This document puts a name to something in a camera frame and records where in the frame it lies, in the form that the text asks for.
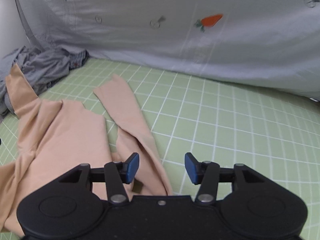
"bed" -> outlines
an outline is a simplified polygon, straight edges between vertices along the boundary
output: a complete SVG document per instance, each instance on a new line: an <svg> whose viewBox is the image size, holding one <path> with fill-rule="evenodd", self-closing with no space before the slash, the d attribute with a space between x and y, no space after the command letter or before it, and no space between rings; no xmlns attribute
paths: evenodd
<svg viewBox="0 0 320 240"><path fill-rule="evenodd" d="M303 198L309 216L302 237L320 239L318 103L276 90L91 58L41 98L79 100L104 115L111 150L115 150L117 127L92 89L113 73L126 79L134 91L175 194L195 196L197 191L184 169L186 152L222 167L245 163ZM18 155L17 128L14 114L0 125L1 165ZM230 185L222 184L218 198L230 192ZM0 239L17 236L3 233Z"/></svg>

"circular pad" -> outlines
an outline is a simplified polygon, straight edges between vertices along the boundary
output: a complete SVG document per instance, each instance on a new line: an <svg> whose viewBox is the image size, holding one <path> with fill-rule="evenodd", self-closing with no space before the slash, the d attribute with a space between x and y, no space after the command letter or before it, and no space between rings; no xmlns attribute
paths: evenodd
<svg viewBox="0 0 320 240"><path fill-rule="evenodd" d="M24 232L46 240L76 238L98 221L102 201L72 183L43 187L24 198L17 218Z"/></svg>
<svg viewBox="0 0 320 240"><path fill-rule="evenodd" d="M247 184L228 195L220 207L235 232L252 239L282 239L299 234L307 219L307 207L282 187Z"/></svg>
<svg viewBox="0 0 320 240"><path fill-rule="evenodd" d="M76 201L71 197L54 196L43 200L40 211L47 217L61 218L71 214L77 207Z"/></svg>

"white wall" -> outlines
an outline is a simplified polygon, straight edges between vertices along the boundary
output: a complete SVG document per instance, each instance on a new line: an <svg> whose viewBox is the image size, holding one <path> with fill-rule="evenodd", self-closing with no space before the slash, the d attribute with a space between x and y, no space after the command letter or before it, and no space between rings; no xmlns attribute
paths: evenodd
<svg viewBox="0 0 320 240"><path fill-rule="evenodd" d="M30 44L22 27L15 0L0 0L0 58L22 46L29 47Z"/></svg>

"metal screw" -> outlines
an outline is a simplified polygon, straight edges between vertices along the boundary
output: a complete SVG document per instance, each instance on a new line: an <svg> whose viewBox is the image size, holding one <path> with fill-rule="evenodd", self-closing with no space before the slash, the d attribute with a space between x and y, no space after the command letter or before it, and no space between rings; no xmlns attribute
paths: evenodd
<svg viewBox="0 0 320 240"><path fill-rule="evenodd" d="M201 201L202 203L209 203L213 200L213 196L210 194L201 194L198 197L198 200Z"/></svg>
<svg viewBox="0 0 320 240"><path fill-rule="evenodd" d="M113 203L122 203L124 201L126 201L126 197L124 195L121 195L121 194L116 194L116 195L113 195L110 200L113 202Z"/></svg>
<svg viewBox="0 0 320 240"><path fill-rule="evenodd" d="M158 205L159 206L164 206L166 204L166 201L164 201L164 200L159 200L158 201Z"/></svg>

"green checkered bed sheet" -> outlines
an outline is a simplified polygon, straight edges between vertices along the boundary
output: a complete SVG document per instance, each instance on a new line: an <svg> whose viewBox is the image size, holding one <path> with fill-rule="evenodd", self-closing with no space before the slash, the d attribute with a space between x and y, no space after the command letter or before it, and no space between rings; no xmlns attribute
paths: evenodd
<svg viewBox="0 0 320 240"><path fill-rule="evenodd" d="M184 154L222 167L245 163L301 196L308 206L305 239L320 239L320 107L307 98L275 90L226 84L128 63L90 59L41 95L79 100L105 116L111 150L117 125L92 93L118 74L129 83L155 137L175 194L195 196L184 168ZM0 125L0 164L17 155L18 119ZM220 184L218 198L231 192ZM0 240L17 237L0 235Z"/></svg>

